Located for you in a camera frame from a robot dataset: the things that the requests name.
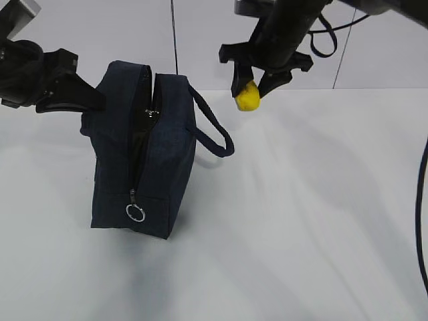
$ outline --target black cable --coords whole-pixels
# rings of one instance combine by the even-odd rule
[[[416,251],[417,260],[419,262],[419,269],[421,270],[421,276],[425,290],[428,295],[428,277],[427,270],[425,269],[425,262],[423,259],[423,248],[422,248],[422,198],[423,198],[423,185],[425,182],[425,172],[427,171],[428,164],[428,141],[423,151],[421,167],[419,169],[419,177],[417,181],[417,196],[416,196],[416,208],[415,208],[415,230],[416,230]]]
[[[370,17],[370,15],[365,15],[364,17],[361,17],[360,19],[357,19],[355,21],[352,21],[350,23],[347,23],[346,25],[341,25],[340,27],[336,27],[333,28],[332,25],[330,25],[330,23],[327,21],[327,19],[321,14],[318,18],[320,20],[320,22],[322,23],[322,25],[325,27],[325,30],[314,30],[314,31],[308,31],[308,35],[310,35],[310,49],[312,50],[312,52],[314,54],[316,54],[318,57],[320,58],[329,58],[331,56],[333,56],[337,49],[338,49],[338,40],[337,40],[337,36],[335,34],[335,31],[341,30],[341,29],[345,29],[348,27],[352,27],[353,25],[356,25],[357,23],[360,23],[361,21],[367,19],[368,17]],[[322,53],[320,50],[318,50],[315,46],[315,36],[316,34],[319,33],[329,33],[330,37],[332,38],[333,41],[333,52],[332,53]]]
[[[173,37],[174,37],[174,54],[175,54],[175,73],[179,74],[179,59],[177,54],[177,35],[175,33],[175,11],[174,11],[174,0],[171,0],[171,19],[173,24]]]
[[[342,29],[346,29],[346,28],[352,27],[353,25],[356,25],[357,23],[360,23],[361,21],[364,21],[368,17],[370,17],[370,15],[365,15],[365,16],[363,16],[363,17],[361,17],[361,18],[359,18],[359,19],[357,19],[357,20],[355,20],[353,22],[347,23],[346,25],[341,25],[340,27],[335,27],[335,28],[332,29],[332,31],[339,31],[339,30],[342,30]],[[316,33],[328,33],[328,32],[329,32],[328,30],[310,30],[308,33],[314,35]]]
[[[312,52],[314,54],[316,54],[320,58],[329,58],[329,57],[333,56],[338,49],[337,36],[333,31],[332,25],[330,25],[328,20],[323,15],[320,15],[318,18],[319,18],[320,22],[322,23],[322,25],[326,28],[325,32],[328,32],[330,34],[330,37],[332,38],[332,41],[333,41],[334,49],[333,49],[332,53],[323,53],[320,50],[316,49],[314,34],[309,33],[309,35],[310,35],[310,49],[312,50]]]

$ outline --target bag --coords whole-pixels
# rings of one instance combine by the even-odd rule
[[[195,157],[196,140],[218,157],[235,149],[204,99],[185,76],[157,74],[152,98],[149,66],[113,62],[97,90],[103,112],[82,115],[81,133],[96,153],[92,228],[128,228],[168,238]],[[196,126],[194,103],[223,135],[217,145]]]

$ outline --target yellow ball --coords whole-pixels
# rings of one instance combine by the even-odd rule
[[[238,109],[242,112],[252,112],[260,106],[260,93],[254,81],[250,81],[242,92],[235,98]]]

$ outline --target zipper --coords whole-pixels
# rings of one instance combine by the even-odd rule
[[[157,81],[155,81],[154,84],[153,101],[151,86],[152,76],[150,68],[148,68],[148,76],[140,77],[138,93],[134,98],[131,108],[128,132],[128,181],[130,204],[126,207],[126,212],[128,216],[136,222],[143,222],[146,217],[143,209],[137,205],[136,193],[146,165],[150,133],[161,116],[162,108],[161,95],[159,87],[157,86]],[[135,219],[130,214],[131,208],[140,211],[142,219]]]

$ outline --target key ring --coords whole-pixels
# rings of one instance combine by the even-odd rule
[[[129,213],[129,211],[130,211],[130,209],[131,208],[135,208],[135,209],[138,209],[139,211],[140,211],[140,213],[142,214],[142,219],[136,219],[136,218],[134,218],[130,213]],[[146,213],[143,211],[143,209],[141,208],[141,207],[139,207],[137,204],[129,204],[127,207],[126,207],[126,214],[128,214],[128,216],[129,216],[129,218],[130,219],[132,219],[134,222],[137,222],[137,223],[142,223],[142,222],[144,222],[145,220],[146,220]]]

